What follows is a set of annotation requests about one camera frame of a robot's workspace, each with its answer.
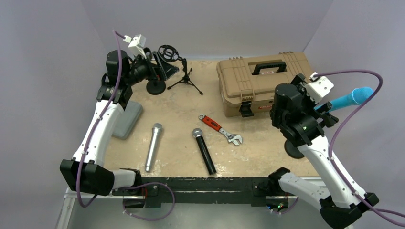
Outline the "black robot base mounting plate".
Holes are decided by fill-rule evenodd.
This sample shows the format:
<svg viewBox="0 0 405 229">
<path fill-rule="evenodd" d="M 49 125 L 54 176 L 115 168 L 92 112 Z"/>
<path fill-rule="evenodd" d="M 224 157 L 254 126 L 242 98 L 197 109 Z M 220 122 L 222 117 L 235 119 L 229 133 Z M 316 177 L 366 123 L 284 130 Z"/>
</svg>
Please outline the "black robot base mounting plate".
<svg viewBox="0 0 405 229">
<path fill-rule="evenodd" d="M 162 204 L 248 204 L 252 207 L 287 206 L 289 194 L 275 190 L 268 177 L 143 177 L 146 188 L 115 189 L 114 196 L 140 197 L 147 208 Z"/>
</svg>

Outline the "blue foam covered microphone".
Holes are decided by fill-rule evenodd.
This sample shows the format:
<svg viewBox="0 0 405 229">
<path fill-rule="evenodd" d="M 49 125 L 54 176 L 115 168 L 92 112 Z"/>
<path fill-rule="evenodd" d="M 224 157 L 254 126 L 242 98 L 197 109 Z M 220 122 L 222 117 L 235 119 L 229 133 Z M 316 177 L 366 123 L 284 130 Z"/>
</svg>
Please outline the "blue foam covered microphone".
<svg viewBox="0 0 405 229">
<path fill-rule="evenodd" d="M 330 101 L 332 108 L 328 112 L 339 110 L 348 106 L 361 105 L 373 93 L 374 89 L 371 87 L 355 88 L 347 95 Z"/>
</svg>

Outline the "silver mesh head microphone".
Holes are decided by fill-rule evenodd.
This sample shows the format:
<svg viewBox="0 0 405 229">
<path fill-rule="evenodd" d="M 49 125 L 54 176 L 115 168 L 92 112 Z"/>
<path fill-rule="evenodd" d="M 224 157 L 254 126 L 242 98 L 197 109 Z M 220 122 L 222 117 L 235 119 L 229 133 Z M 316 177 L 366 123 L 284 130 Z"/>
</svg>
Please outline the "silver mesh head microphone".
<svg viewBox="0 0 405 229">
<path fill-rule="evenodd" d="M 146 162 L 145 162 L 145 171 L 146 172 L 152 171 L 162 132 L 163 132 L 163 126 L 160 123 L 155 123 L 152 127 L 152 135 L 151 135 L 151 139 L 150 139 L 148 155 L 147 155 Z"/>
</svg>

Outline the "black round base mic stand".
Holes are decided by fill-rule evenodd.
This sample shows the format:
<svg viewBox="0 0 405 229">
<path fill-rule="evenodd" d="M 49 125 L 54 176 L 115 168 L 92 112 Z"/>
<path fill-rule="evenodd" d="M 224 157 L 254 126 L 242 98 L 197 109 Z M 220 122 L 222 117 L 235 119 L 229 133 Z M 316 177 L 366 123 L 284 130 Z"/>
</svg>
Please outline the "black round base mic stand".
<svg viewBox="0 0 405 229">
<path fill-rule="evenodd" d="M 165 81 L 167 80 L 162 61 L 157 52 L 151 51 L 150 48 L 144 48 L 146 54 L 146 67 L 148 83 L 146 85 L 147 92 L 152 95 L 159 95 L 166 89 Z"/>
</svg>

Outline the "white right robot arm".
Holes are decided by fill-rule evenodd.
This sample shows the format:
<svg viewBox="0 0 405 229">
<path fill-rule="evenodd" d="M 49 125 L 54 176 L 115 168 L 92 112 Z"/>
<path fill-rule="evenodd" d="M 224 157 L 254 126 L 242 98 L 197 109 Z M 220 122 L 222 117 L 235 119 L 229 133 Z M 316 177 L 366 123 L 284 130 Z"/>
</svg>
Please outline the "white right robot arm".
<svg viewBox="0 0 405 229">
<path fill-rule="evenodd" d="M 329 111 L 331 103 L 320 105 L 333 88 L 326 77 L 311 76 L 306 82 L 297 74 L 290 83 L 276 86 L 270 110 L 272 126 L 302 153 L 320 175 L 324 186 L 317 186 L 281 167 L 268 177 L 267 194 L 290 193 L 318 210 L 324 221 L 334 229 L 346 229 L 379 199 L 360 187 L 332 151 L 324 134 L 338 118 Z"/>
</svg>

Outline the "black microphone with mesh head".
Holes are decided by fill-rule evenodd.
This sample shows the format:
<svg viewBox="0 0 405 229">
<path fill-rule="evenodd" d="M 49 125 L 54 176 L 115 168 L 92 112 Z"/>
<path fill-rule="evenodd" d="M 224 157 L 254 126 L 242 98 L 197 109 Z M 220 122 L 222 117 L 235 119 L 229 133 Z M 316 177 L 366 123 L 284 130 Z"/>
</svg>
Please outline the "black microphone with mesh head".
<svg viewBox="0 0 405 229">
<path fill-rule="evenodd" d="M 195 128 L 192 131 L 192 136 L 195 138 L 195 140 L 197 142 L 197 145 L 199 147 L 200 153 L 202 155 L 203 161 L 205 163 L 205 166 L 207 168 L 209 175 L 216 174 L 216 169 L 215 169 L 214 163 L 212 161 L 208 147 L 207 147 L 204 137 L 203 137 L 203 131 L 199 128 Z"/>
</svg>

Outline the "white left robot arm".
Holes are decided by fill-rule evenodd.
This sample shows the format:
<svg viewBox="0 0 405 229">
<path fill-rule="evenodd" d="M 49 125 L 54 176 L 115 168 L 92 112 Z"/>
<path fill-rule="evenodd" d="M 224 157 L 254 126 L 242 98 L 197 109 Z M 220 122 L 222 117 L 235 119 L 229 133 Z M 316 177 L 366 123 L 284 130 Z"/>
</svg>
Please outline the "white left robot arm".
<svg viewBox="0 0 405 229">
<path fill-rule="evenodd" d="M 72 158 L 60 163 L 68 187 L 78 194 L 106 196 L 124 188 L 130 195 L 137 195 L 142 190 L 137 170 L 110 171 L 104 168 L 104 162 L 109 140 L 132 96 L 132 86 L 147 80 L 148 93 L 158 95 L 165 91 L 166 80 L 179 71 L 158 52 L 148 48 L 145 51 L 147 56 L 139 54 L 134 58 L 119 50 L 107 54 L 107 71 L 102 76 L 91 124 Z"/>
</svg>

